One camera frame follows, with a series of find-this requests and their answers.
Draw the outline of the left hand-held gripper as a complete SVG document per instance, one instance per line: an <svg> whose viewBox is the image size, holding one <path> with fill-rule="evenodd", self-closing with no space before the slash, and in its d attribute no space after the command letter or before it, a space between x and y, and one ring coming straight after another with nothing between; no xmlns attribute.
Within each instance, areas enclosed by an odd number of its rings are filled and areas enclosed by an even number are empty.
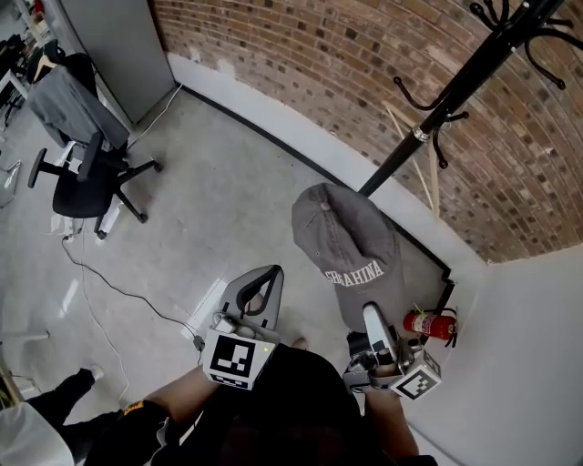
<svg viewBox="0 0 583 466"><path fill-rule="evenodd" d="M213 314L202 351L206 377L233 388L252 390L257 378L281 342L275 332L284 273L280 266L255 268L234 279L224 289L221 309ZM268 285L258 310L246 305ZM261 325L250 318L263 318Z"/></svg>

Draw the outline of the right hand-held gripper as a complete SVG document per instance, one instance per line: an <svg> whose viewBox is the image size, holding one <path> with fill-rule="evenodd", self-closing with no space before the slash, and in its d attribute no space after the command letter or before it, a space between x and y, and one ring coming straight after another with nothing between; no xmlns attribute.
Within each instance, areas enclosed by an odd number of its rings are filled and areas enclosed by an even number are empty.
<svg viewBox="0 0 583 466"><path fill-rule="evenodd" d="M343 374L347 390L392 391L406 400L418 400L441 379L441 368L419 339L398 338L375 303L363 307L366 334L347 336L350 363Z"/></svg>

